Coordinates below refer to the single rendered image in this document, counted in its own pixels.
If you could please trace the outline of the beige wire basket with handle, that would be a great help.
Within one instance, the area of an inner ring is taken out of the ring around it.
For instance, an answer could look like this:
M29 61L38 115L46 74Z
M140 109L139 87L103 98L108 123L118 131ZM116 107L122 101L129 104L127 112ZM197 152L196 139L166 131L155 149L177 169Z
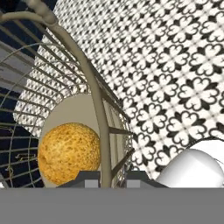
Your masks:
M0 186L59 187L39 171L44 135L82 123L100 138L103 187L122 187L133 153L123 105L45 0L0 0Z

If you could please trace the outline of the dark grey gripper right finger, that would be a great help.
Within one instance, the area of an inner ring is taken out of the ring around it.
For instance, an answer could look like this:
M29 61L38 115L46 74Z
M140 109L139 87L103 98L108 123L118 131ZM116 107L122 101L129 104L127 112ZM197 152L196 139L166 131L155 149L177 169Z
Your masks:
M126 173L127 188L165 188L165 185L149 179L145 171L128 171Z

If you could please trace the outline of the white round object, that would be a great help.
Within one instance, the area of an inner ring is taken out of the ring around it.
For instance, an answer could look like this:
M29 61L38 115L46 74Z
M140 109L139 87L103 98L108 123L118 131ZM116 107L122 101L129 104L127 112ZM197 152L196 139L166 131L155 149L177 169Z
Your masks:
M170 188L224 187L224 141L203 140L179 153L157 182Z

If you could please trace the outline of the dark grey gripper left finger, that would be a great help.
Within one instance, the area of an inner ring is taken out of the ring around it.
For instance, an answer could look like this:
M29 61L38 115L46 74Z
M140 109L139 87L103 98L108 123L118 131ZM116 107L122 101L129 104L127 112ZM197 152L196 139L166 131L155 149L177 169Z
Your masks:
M99 188L101 173L99 171L80 171L76 177L60 187Z

